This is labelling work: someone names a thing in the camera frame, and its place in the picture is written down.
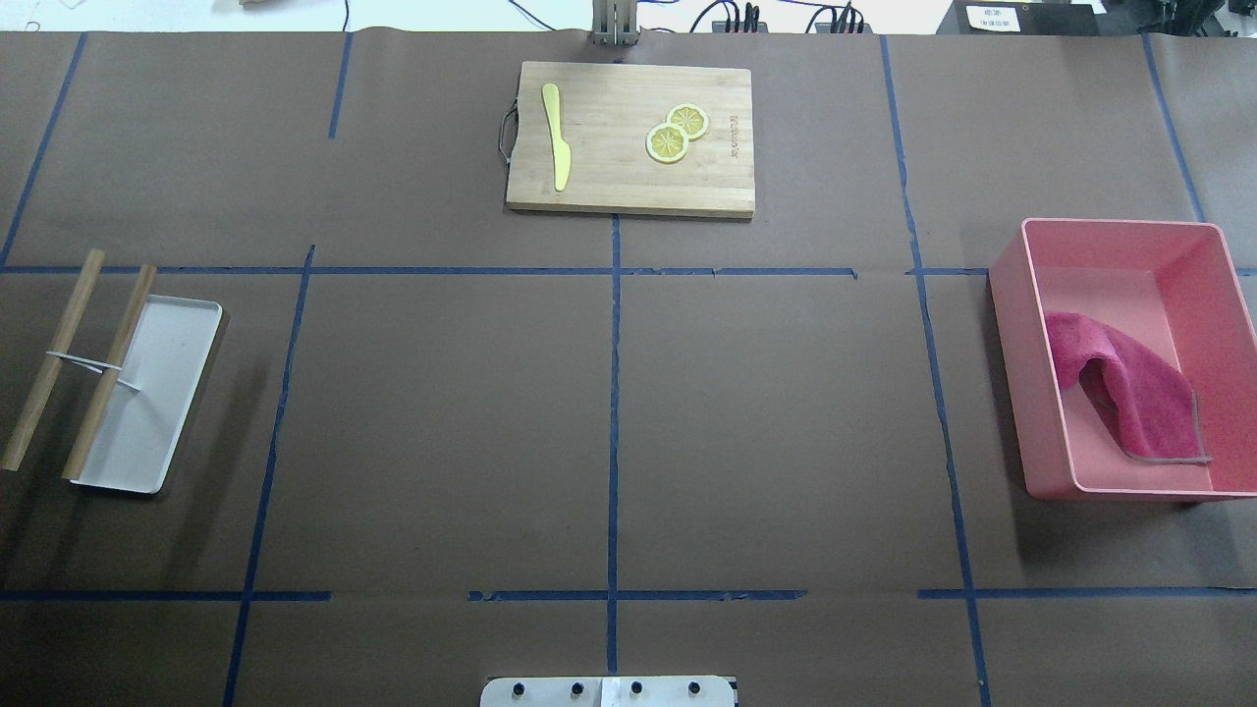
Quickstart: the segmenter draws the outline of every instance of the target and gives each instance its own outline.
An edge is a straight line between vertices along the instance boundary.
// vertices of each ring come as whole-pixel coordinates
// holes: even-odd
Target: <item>pink towel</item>
[[[1174,366],[1130,336],[1072,312],[1046,312],[1061,390],[1082,382],[1123,450],[1153,464],[1209,462],[1195,392]]]

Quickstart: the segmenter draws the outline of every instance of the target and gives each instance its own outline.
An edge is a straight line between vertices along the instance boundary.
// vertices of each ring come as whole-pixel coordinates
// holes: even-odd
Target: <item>lemon slice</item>
[[[685,131],[672,123],[659,123],[646,133],[646,152],[665,165],[676,162],[690,150]]]
[[[672,106],[672,109],[667,112],[667,122],[684,130],[685,136],[690,140],[703,137],[706,135],[708,127],[711,126],[711,121],[706,117],[706,111],[694,103]]]

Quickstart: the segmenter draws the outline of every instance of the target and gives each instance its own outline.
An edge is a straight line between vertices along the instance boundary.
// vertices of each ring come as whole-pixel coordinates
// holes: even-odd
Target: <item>knife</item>
[[[554,150],[554,191],[567,189],[567,176],[572,171],[572,147],[563,142],[559,130],[558,87],[547,83],[542,87],[542,101],[546,102],[546,118],[551,123],[551,146]]]

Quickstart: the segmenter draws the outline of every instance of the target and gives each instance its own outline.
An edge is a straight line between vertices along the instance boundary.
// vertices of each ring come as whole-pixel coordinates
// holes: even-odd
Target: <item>cutting board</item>
[[[558,86],[567,187],[554,157],[542,86]],[[510,155],[512,209],[749,219],[755,213],[750,72],[698,67],[524,62],[519,131]],[[680,161],[646,152],[646,133],[680,103],[701,107],[710,128]]]

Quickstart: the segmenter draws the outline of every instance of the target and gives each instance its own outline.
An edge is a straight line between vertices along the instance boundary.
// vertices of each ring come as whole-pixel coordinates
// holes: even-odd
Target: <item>pink plastic container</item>
[[[1027,219],[991,268],[1026,488],[1043,499],[1257,496],[1257,336],[1212,224]],[[1141,341],[1195,389],[1208,464],[1131,459],[1081,386],[1060,391],[1045,309]]]

